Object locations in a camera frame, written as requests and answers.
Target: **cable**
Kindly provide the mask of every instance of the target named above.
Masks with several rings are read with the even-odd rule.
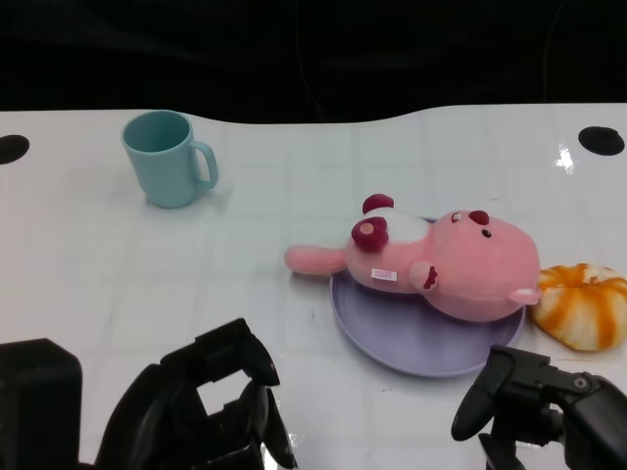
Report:
[[[547,42],[545,43],[545,52],[542,58],[542,100],[544,103],[547,103],[547,62],[549,61],[549,46],[551,45],[551,39],[553,38],[553,33],[557,27],[557,22],[559,22],[563,6],[564,0],[557,0],[557,9],[555,10],[553,20],[551,21],[551,26],[549,26]]]
[[[298,70],[301,75],[301,81],[303,82],[303,86],[305,87],[305,91],[307,92],[307,100],[308,103],[313,103],[313,109],[317,115],[317,118],[320,122],[326,122],[326,118],[324,117],[324,112],[322,111],[322,107],[318,103],[315,98],[312,90],[310,89],[309,84],[307,83],[307,78],[305,77],[305,70],[303,69],[303,60],[301,58],[301,44],[299,40],[299,29],[298,29],[298,1],[294,0],[294,34],[296,36],[296,59],[298,60]]]

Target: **plush toy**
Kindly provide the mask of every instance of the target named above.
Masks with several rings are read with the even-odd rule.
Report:
[[[483,211],[455,211],[434,223],[395,211],[384,195],[363,203],[365,219],[344,249],[293,246],[295,272],[329,275],[348,268],[364,286],[420,293],[456,318],[492,321],[540,299],[540,261],[522,230]]]

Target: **white label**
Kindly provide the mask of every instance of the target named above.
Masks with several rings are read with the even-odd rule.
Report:
[[[381,279],[382,281],[397,281],[397,275],[395,271],[386,271],[384,269],[375,269],[372,268],[372,274],[370,275],[373,279]]]

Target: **plush ear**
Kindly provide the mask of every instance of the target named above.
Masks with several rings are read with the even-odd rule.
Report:
[[[539,289],[518,289],[509,294],[509,299],[517,304],[534,306],[540,300],[541,295]]]

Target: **mug handle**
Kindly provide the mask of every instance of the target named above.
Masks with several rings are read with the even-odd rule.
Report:
[[[209,167],[209,177],[211,178],[211,180],[205,181],[203,179],[200,179],[198,180],[198,185],[204,189],[212,189],[214,186],[216,186],[217,183],[217,163],[214,151],[205,142],[199,142],[197,140],[193,140],[192,142],[190,142],[189,146],[193,149],[201,151],[201,153],[205,156],[205,160],[207,160],[207,166]]]

